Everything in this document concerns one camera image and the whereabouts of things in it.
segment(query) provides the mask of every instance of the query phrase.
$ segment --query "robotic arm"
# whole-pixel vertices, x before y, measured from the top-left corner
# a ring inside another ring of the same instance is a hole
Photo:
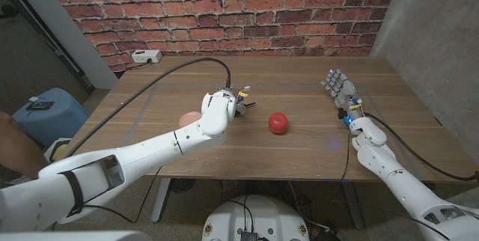
[[[99,150],[55,162],[39,178],[0,191],[0,232],[42,231],[105,206],[144,174],[195,150],[226,139],[237,103],[229,88],[205,95],[202,117],[173,132],[126,147]]]
[[[330,70],[324,88],[335,98],[338,117],[356,135],[353,147],[358,161],[378,176],[392,191],[406,211],[418,223],[428,241],[476,240],[479,234],[479,210],[462,207],[439,198],[410,174],[386,144],[386,134],[364,116],[361,100],[352,82],[340,70]]]

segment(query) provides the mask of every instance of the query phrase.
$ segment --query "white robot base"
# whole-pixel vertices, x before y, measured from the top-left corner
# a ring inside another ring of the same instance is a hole
[[[202,241],[285,240],[309,241],[304,219],[290,206],[265,195],[245,195],[216,208],[204,223]]]

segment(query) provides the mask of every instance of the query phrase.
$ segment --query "electrical outlet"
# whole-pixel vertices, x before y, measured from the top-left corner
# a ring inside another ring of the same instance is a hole
[[[162,59],[162,53],[159,50],[136,50],[132,57],[135,63],[145,63],[148,58],[151,58],[151,62],[156,63]]]

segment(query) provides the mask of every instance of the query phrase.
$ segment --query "gray wall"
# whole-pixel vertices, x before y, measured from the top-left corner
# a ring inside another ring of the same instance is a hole
[[[479,165],[479,0],[392,0],[385,57]]]

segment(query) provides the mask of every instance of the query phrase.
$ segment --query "wire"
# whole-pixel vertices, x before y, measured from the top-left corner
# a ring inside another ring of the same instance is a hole
[[[253,215],[251,214],[250,209],[246,205],[241,204],[240,202],[237,202],[234,200],[227,200],[227,201],[230,201],[231,203],[239,204],[240,206],[243,206],[243,209],[246,208],[246,210],[248,210],[249,216],[251,217],[251,232],[252,232],[254,229],[254,223],[253,223]]]
[[[118,106],[108,117],[106,117],[104,120],[102,120],[98,125],[96,125],[85,137],[82,138],[78,143],[75,144],[75,146],[67,153],[65,158],[72,156],[94,133],[97,132],[103,125],[105,125],[110,119],[112,119],[121,109],[123,109],[125,106],[127,106],[129,103],[131,103],[136,97],[138,97],[140,94],[142,94],[144,91],[146,91],[149,87],[157,83],[160,79],[163,77],[167,76],[168,74],[174,72],[175,70],[178,70],[180,68],[183,68],[185,66],[188,66],[190,64],[194,64],[197,62],[201,61],[214,61],[219,64],[221,64],[225,69],[226,73],[228,74],[228,77],[226,79],[226,88],[229,88],[231,86],[231,73],[230,69],[228,66],[223,61],[220,61],[219,59],[216,58],[197,58],[192,61],[187,61],[185,63],[182,63],[180,65],[177,65],[166,72],[164,72],[162,75],[156,77],[152,82],[146,84],[142,89],[137,91],[135,94],[133,94],[128,100],[126,100],[124,103],[122,103],[120,106]]]
[[[321,227],[321,228],[326,229],[326,231],[330,231],[330,230],[331,230],[330,227],[325,226],[325,225],[321,225],[321,224],[316,223],[316,222],[313,222],[312,220],[310,220],[310,219],[304,217],[304,216],[301,214],[301,210],[299,210],[298,200],[296,199],[296,193],[294,192],[293,185],[291,185],[291,181],[288,180],[287,182],[288,182],[288,184],[290,184],[291,192],[293,192],[294,204],[296,205],[296,209],[298,210],[299,215],[300,215],[305,221],[311,223],[312,225],[316,225],[317,227]]]
[[[373,208],[373,209],[376,209],[376,210],[381,210],[383,212],[387,212],[387,213],[391,213],[391,214],[395,214],[397,216],[402,216],[403,218],[406,218],[406,219],[410,219],[414,222],[417,222],[419,223],[420,225],[423,225],[425,227],[428,227],[429,229],[435,231],[437,234],[441,235],[442,237],[444,237],[446,240],[451,240],[449,237],[447,237],[445,234],[441,233],[440,231],[438,231],[437,229],[435,229],[434,227],[432,227],[431,225],[428,225],[427,223],[424,223],[418,219],[415,219],[411,216],[408,216],[408,215],[404,215],[404,214],[401,214],[401,213],[396,213],[394,211],[390,211],[390,210],[386,210],[386,209],[383,209],[381,207],[374,207],[374,206],[370,206],[368,204],[363,204],[363,203],[356,203],[355,201],[332,201],[332,202],[335,202],[335,203],[341,203],[341,202],[346,202],[346,203],[354,203],[354,204],[361,204],[361,206],[363,207],[369,207],[369,208]]]
[[[416,158],[421,160],[423,163],[425,163],[427,166],[431,167],[432,169],[438,171],[441,174],[444,174],[446,177],[454,178],[455,180],[461,180],[461,181],[472,181],[472,180],[476,180],[477,177],[479,177],[479,171],[476,171],[475,174],[473,174],[470,177],[458,177],[456,175],[449,174],[448,172],[437,168],[436,166],[430,164],[427,160],[425,160],[424,158],[419,156],[419,154],[417,154],[408,144],[406,144],[406,142],[384,121],[380,120],[379,118],[377,118],[374,115],[372,115],[370,113],[367,113],[367,112],[365,112],[364,115],[367,116],[367,117],[371,117],[371,118],[375,119],[376,121],[378,121],[379,123],[381,123],[384,127],[386,127],[386,129],[388,129],[397,138],[397,140],[399,140],[401,142],[401,144],[404,145],[404,147],[407,148],[407,150],[409,150],[412,153],[412,155],[416,156]]]
[[[114,213],[115,215],[120,216],[122,219],[126,220],[127,222],[129,222],[131,224],[135,224],[138,221],[138,219],[140,218],[140,214],[141,214],[141,211],[143,210],[144,203],[147,201],[147,197],[150,194],[151,187],[153,186],[153,183],[155,182],[155,179],[158,176],[159,170],[161,170],[161,168],[158,169],[158,171],[156,171],[156,174],[155,174],[153,180],[151,180],[150,187],[148,187],[147,193],[143,198],[143,202],[141,203],[140,210],[138,211],[138,215],[136,216],[135,220],[129,219],[125,215],[119,213],[117,210],[113,210],[113,209],[110,209],[108,207],[102,207],[102,206],[97,206],[97,205],[93,205],[93,204],[84,204],[83,207],[84,208],[98,208],[98,209],[101,209],[101,210],[106,210],[106,211],[109,211],[110,213]]]

